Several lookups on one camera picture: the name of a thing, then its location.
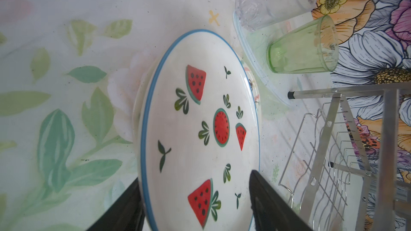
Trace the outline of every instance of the green plastic cup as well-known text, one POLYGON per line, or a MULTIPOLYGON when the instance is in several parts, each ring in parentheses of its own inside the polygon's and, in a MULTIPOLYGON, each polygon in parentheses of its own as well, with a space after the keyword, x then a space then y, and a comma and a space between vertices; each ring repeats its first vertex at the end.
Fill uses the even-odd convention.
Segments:
POLYGON ((315 19, 270 44, 267 62, 274 73, 334 71, 338 62, 338 38, 331 17, 315 19))

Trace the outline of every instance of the white ceramic plate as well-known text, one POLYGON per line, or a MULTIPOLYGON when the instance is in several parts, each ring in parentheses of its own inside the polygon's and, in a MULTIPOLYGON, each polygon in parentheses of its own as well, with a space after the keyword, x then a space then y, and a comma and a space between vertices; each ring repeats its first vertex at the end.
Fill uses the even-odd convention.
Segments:
POLYGON ((139 105, 136 154, 152 230, 249 230, 259 128, 248 78, 228 43, 207 30, 182 35, 139 105))

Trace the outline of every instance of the metal dish rack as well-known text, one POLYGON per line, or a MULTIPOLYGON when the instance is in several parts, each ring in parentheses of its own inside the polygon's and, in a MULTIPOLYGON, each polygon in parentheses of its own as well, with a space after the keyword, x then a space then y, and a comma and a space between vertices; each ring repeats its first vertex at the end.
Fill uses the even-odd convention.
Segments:
POLYGON ((306 113, 297 132, 279 185, 290 192, 288 203, 314 230, 331 230, 344 221, 347 206, 347 186, 351 175, 363 177, 356 220, 356 231, 363 231, 368 194, 377 181, 377 201, 373 231, 393 230, 395 214, 406 218, 406 230, 411 228, 411 184, 397 180, 398 105, 400 95, 411 94, 411 82, 361 85, 332 89, 295 91, 289 99, 331 98, 316 114, 306 113), (370 166, 347 97, 383 96, 383 126, 378 173, 370 166), (314 137, 302 139, 301 130, 313 118, 314 137), (333 131, 335 124, 347 124, 349 130, 333 131), (303 146, 306 150, 297 155, 303 146), (293 157, 302 158, 304 172, 295 184, 284 184, 283 178, 293 157), (406 191, 406 196, 398 190, 406 191))

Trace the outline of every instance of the watermelon illustration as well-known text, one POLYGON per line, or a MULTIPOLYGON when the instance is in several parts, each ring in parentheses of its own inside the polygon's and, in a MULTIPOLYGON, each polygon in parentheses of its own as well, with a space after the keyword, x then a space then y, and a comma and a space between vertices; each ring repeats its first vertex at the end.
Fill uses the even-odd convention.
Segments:
POLYGON ((247 131, 245 130, 244 126, 241 123, 238 123, 235 126, 235 132, 237 133, 238 142, 240 144, 241 151, 243 150, 245 134, 247 131))
POLYGON ((206 83, 206 72, 197 69, 191 65, 187 65, 185 69, 185 82, 187 84, 187 90, 191 98, 197 104, 201 103, 201 97, 203 96, 204 84, 206 83))
POLYGON ((221 147, 226 146, 230 137, 230 121, 223 108, 215 112, 213 123, 215 141, 221 147))
POLYGON ((188 196, 188 203, 204 229, 211 211, 214 221, 217 221, 217 210, 221 208, 218 191, 213 195, 213 179, 210 178, 188 196))

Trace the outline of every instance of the blue plate rim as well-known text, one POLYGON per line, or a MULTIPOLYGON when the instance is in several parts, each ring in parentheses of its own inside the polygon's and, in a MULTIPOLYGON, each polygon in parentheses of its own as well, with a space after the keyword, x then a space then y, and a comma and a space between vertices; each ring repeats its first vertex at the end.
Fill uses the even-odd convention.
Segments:
MULTIPOLYGON (((165 61, 167 60, 169 54, 172 52, 172 50, 178 45, 178 43, 181 40, 183 40, 188 35, 191 35, 191 34, 197 33, 197 32, 208 32, 208 33, 211 33, 211 34, 219 37, 221 40, 223 40, 229 46, 229 48, 233 51, 235 56, 237 57, 239 63, 241 64, 241 67, 243 68, 244 74, 247 77, 247 74, 244 70, 244 66, 241 63, 241 60, 238 58, 237 54, 235 53, 233 48, 230 46, 230 44, 225 39, 223 39, 220 35, 218 35, 217 33, 213 32, 213 31, 206 30, 206 29, 192 30, 192 31, 189 31, 189 32, 183 34, 182 36, 180 36, 178 39, 176 39, 173 42, 173 44, 171 44, 171 46, 168 48, 167 52, 164 54, 163 58, 159 62, 158 66, 157 66, 157 69, 155 70, 154 76, 152 78, 150 88, 149 88, 148 94, 147 94, 146 104, 144 106, 143 122, 142 122, 142 125, 141 125, 142 126, 142 128, 141 128, 141 143, 140 143, 140 147, 141 147, 140 148, 141 185, 142 185, 142 190, 143 190, 143 199, 144 199, 144 204, 145 204, 145 208, 146 208, 146 215, 147 215, 148 222, 149 222, 149 225, 150 225, 152 231, 158 231, 158 228, 157 228, 157 223, 155 222, 154 214, 153 214, 152 207, 151 207, 150 195, 149 195, 149 192, 148 192, 147 168, 146 168, 146 135, 147 135, 147 122, 148 122, 148 115, 150 113, 151 100, 152 100, 152 96, 153 96, 153 93, 154 93, 155 85, 157 83, 158 76, 160 75, 161 69, 163 68, 163 65, 164 65, 165 61)), ((250 89, 250 87, 248 89, 250 90, 251 95, 254 98, 253 91, 250 89)), ((254 103, 254 109, 256 111, 257 130, 258 130, 258 136, 259 136, 259 171, 260 171, 260 161, 261 161, 260 160, 260 129, 259 129, 259 122, 258 122, 257 106, 256 106, 255 103, 254 103)), ((250 222, 248 230, 250 230, 250 228, 251 228, 252 221, 253 221, 253 217, 251 218, 251 222, 250 222)))

